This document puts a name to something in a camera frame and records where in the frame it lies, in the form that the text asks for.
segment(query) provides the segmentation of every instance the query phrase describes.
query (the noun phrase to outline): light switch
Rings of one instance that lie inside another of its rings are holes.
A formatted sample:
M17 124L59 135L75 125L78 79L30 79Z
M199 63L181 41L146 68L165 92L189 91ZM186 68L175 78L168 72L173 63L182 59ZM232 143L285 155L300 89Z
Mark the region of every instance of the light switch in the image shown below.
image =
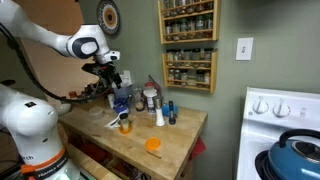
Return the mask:
M236 60L248 61L251 60L253 46L252 38L238 38Z

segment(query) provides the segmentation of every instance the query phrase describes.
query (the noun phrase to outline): stove control panel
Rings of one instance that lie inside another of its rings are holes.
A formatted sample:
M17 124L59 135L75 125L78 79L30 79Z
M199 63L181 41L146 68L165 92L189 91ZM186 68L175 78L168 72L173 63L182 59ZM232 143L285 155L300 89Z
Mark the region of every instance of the stove control panel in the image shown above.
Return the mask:
M248 88L244 120L320 130L320 94Z

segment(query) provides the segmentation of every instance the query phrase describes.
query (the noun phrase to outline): orange lid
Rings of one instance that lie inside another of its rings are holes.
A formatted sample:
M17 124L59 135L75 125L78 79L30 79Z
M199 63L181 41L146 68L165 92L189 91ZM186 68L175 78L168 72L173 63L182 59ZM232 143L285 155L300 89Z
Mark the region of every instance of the orange lid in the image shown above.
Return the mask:
M152 137L147 139L145 147L147 150L156 150L160 146L160 140L158 138Z

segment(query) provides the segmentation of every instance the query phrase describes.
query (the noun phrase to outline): cabinet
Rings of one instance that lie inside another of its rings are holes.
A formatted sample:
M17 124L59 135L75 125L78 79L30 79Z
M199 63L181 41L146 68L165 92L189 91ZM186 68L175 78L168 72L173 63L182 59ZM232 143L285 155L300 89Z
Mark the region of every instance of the cabinet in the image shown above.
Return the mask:
M217 55L218 52L215 51L211 54L211 61L207 60L179 60L179 61L169 61L167 60L167 54L162 54L162 61L163 61L163 75L164 75L164 85L165 87L177 87L177 88L187 88L187 89L195 89L195 90L203 90L203 91L209 91L210 93L213 93L215 88L216 88L216 74L217 74ZM210 64L210 66L207 66L208 68L205 67L198 67L195 68L194 66L169 66L168 64L174 63L174 62L179 62L179 63L184 63L188 62L191 64L200 64L200 63L205 63L205 64ZM170 69L194 69L194 70L204 70L204 71L209 71L210 72L210 79L209 83L205 82L198 82L196 81L195 86L190 86L189 85L189 80L172 80L169 78L169 70Z
M159 13L159 27L160 27L160 40L161 44L170 43L184 43L184 42L200 42L200 41L216 41L219 39L219 19L220 19L220 0L200 0L192 4L184 6L176 6L174 8L166 8L164 1L158 1L158 13ZM208 6L201 12L184 13L176 16L166 16L166 13L171 11L179 11L181 9L187 10L189 7ZM184 18L196 18L199 15L212 15L213 27L211 29L204 28L202 30L190 30L178 33L167 33L166 24L180 21ZM204 34L202 37L195 38L181 38L179 40L173 40L175 36L184 36L188 34Z

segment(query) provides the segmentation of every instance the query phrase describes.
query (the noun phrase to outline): wooden kitchen island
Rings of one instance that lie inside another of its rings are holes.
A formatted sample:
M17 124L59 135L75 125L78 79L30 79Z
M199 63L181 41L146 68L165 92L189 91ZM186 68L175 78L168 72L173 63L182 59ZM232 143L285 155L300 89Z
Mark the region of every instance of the wooden kitchen island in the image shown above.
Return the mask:
M99 120L89 118L88 111L94 106L105 109L104 117ZM147 111L136 112L131 109L129 119L133 129L123 135L118 128L104 127L117 114L104 101L95 101L85 105L74 105L72 110L61 116L59 122L67 130L81 135L114 156L126 161L139 170L149 174L153 179L179 179L202 131L207 113L181 108L177 123L157 127L156 116ZM160 139L161 145L154 152L145 149L148 138Z

